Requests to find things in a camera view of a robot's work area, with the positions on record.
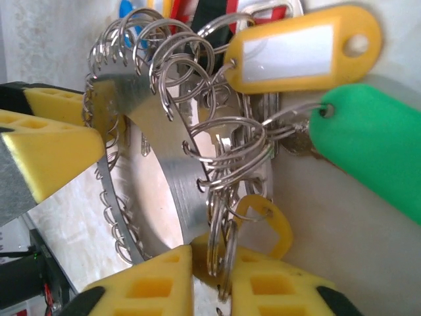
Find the key with blue tag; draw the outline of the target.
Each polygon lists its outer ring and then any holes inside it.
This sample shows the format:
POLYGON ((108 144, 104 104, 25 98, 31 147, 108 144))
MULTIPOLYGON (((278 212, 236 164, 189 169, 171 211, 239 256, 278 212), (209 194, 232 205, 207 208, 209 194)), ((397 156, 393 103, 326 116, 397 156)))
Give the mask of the key with blue tag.
MULTIPOLYGON (((155 9, 154 0, 121 0, 119 6, 119 18, 129 15, 134 9, 149 8, 155 9)), ((127 48, 132 48, 139 33, 142 31, 140 25, 135 25, 128 30, 125 35, 125 44, 127 48)))

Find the metal disc keyring with rings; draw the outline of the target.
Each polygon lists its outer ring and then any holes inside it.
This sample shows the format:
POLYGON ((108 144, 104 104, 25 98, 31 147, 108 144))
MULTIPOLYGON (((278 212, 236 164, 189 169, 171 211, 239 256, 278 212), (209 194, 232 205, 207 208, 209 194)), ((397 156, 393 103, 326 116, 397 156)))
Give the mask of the metal disc keyring with rings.
POLYGON ((195 31, 155 9, 137 8, 111 23, 89 52, 83 115, 105 137, 95 174, 116 252, 131 265, 153 257, 136 221, 147 212, 137 176, 150 184, 153 172, 139 167, 136 155, 157 158, 186 243, 206 229, 212 191, 229 191, 223 204, 230 206, 240 188, 272 195, 269 162, 245 149, 252 132, 249 100, 220 73, 227 44, 209 39, 240 22, 251 26, 255 19, 228 13, 195 31))

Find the key with yellow tag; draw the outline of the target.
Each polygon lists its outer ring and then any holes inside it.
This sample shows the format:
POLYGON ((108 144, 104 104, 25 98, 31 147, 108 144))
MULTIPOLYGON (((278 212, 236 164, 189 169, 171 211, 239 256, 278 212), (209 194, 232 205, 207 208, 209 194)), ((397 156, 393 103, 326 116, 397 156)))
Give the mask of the key with yellow tag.
POLYGON ((265 221, 278 234, 279 240, 269 253, 274 259, 282 258, 292 245, 293 233, 285 215, 258 194, 243 196, 235 209, 227 206, 224 196, 217 195, 210 202, 209 220, 207 271, 219 278, 218 299, 222 302, 228 300, 232 288, 238 234, 243 222, 265 221))
POLYGON ((340 5, 239 31, 226 50, 225 77, 245 94, 328 90, 360 80, 381 48, 375 17, 340 5))

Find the key with red tag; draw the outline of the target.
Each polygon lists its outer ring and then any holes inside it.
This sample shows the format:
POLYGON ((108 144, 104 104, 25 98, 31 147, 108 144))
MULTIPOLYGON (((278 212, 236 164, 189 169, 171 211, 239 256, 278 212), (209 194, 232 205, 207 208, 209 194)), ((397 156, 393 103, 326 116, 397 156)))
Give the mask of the key with red tag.
POLYGON ((173 0, 170 18, 185 24, 193 20, 199 0, 173 0))
MULTIPOLYGON (((227 0, 227 13, 240 13, 250 5, 265 5, 269 0, 227 0)), ((280 20, 285 17, 287 7, 276 7, 254 14, 254 19, 257 25, 280 20)))

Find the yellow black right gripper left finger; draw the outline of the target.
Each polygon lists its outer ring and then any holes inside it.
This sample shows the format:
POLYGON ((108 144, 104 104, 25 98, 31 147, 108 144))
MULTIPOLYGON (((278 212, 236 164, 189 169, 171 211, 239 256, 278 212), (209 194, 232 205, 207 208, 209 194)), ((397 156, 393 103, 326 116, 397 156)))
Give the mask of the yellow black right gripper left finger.
POLYGON ((87 286, 59 316, 193 316, 191 246, 87 286))

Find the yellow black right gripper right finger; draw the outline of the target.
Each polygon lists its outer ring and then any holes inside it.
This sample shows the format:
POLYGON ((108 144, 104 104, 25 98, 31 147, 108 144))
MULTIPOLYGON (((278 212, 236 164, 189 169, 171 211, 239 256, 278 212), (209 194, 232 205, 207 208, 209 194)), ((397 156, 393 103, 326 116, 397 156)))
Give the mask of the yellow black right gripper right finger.
POLYGON ((364 316, 325 278, 239 247, 231 316, 364 316))

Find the key with green tag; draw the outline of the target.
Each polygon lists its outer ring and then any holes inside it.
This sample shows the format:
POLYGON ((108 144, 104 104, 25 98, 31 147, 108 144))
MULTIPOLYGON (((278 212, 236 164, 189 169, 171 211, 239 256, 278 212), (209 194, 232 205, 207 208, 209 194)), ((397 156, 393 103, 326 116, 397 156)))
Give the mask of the key with green tag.
POLYGON ((313 148, 421 226, 421 105, 408 105, 368 84, 347 84, 318 101, 282 109, 262 125, 274 140, 308 117, 313 148))

